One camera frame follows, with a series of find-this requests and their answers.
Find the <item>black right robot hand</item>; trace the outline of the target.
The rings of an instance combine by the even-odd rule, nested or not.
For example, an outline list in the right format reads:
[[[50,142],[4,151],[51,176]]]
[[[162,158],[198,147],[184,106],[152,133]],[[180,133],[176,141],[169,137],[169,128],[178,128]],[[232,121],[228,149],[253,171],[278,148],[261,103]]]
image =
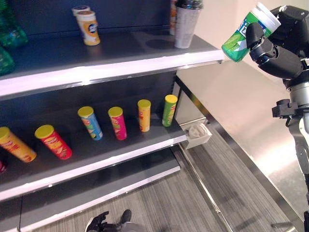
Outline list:
[[[251,59],[272,76],[293,80],[309,67],[309,12],[294,6],[280,6],[271,12],[281,25],[266,36],[262,26],[251,23],[246,31],[246,43]]]

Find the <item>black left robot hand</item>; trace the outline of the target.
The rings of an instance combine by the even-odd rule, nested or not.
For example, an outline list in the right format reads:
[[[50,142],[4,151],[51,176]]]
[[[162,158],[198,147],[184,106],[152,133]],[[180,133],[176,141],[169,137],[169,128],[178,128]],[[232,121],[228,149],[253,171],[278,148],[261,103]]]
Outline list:
[[[131,210],[126,209],[118,223],[110,224],[105,221],[108,214],[109,211],[105,211],[96,217],[90,218],[85,232],[119,232],[123,225],[131,220],[132,216]]]

